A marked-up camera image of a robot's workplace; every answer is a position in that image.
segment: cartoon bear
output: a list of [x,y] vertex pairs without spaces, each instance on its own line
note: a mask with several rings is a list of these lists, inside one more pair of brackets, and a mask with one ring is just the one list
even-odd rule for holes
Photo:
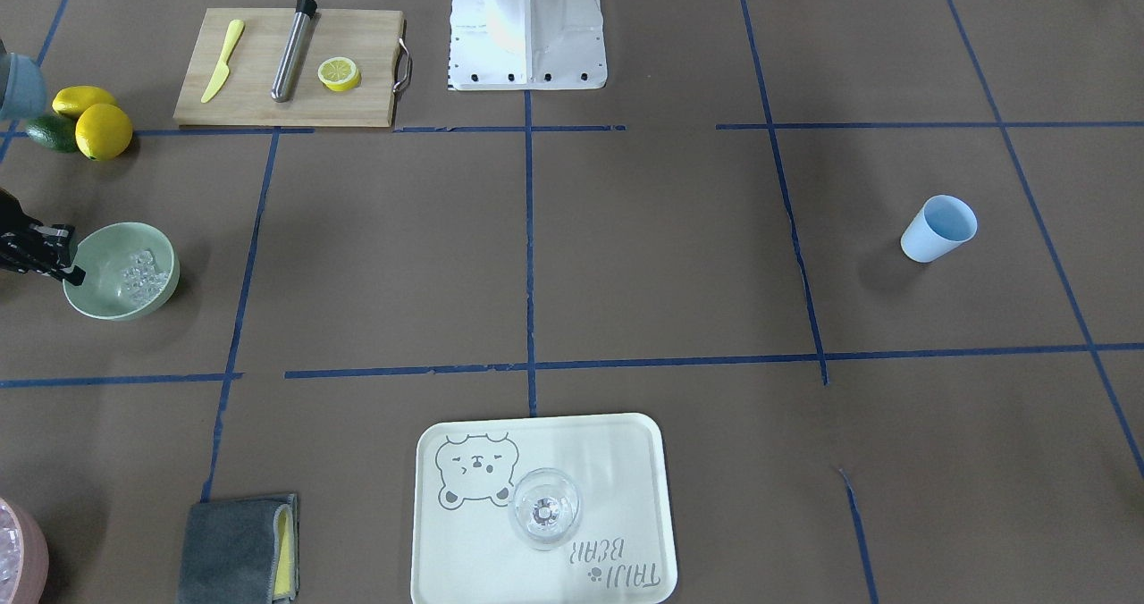
[[442,479],[437,501],[446,510],[483,499],[499,508],[508,506],[517,459],[519,451],[508,432],[496,439],[488,435],[469,435],[460,442],[446,437],[437,448]]

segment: pink bowl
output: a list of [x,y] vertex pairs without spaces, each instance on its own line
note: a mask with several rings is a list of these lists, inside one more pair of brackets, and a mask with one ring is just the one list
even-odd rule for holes
[[35,519],[26,510],[10,501],[0,499],[16,519],[16,532],[21,541],[19,572],[16,574],[16,590],[11,604],[37,604],[43,595],[43,582],[48,579],[48,543]]

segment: metal muddler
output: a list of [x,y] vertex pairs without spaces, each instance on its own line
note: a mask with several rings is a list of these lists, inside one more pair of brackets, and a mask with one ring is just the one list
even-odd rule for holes
[[275,102],[288,102],[294,93],[297,67],[302,64],[302,41],[317,11],[318,2],[315,0],[297,0],[297,6],[294,6],[294,25],[289,30],[289,39],[286,39],[286,49],[278,63],[275,84],[270,87],[270,97]]

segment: green bowl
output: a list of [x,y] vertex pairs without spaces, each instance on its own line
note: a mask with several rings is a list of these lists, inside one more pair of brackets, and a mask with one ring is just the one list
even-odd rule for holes
[[[168,271],[159,295],[135,307],[124,289],[122,271],[134,263],[135,251],[151,249],[154,265]],[[87,272],[82,285],[64,283],[64,295],[76,311],[102,320],[134,320],[162,307],[178,285],[178,257],[166,235],[142,222],[119,222],[90,233],[76,249],[76,265]]]

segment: yellow knife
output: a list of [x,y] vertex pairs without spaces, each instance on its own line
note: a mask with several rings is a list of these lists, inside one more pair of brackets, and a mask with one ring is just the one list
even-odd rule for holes
[[219,94],[219,88],[222,84],[227,82],[227,78],[230,76],[230,67],[227,66],[227,62],[230,59],[230,54],[235,50],[235,45],[238,42],[238,38],[241,37],[243,30],[246,29],[246,23],[243,23],[241,18],[235,18],[227,26],[227,39],[222,42],[222,54],[219,55],[219,62],[215,64],[214,74],[210,76],[210,84],[207,85],[207,90],[202,94],[204,104],[209,102],[212,96]]

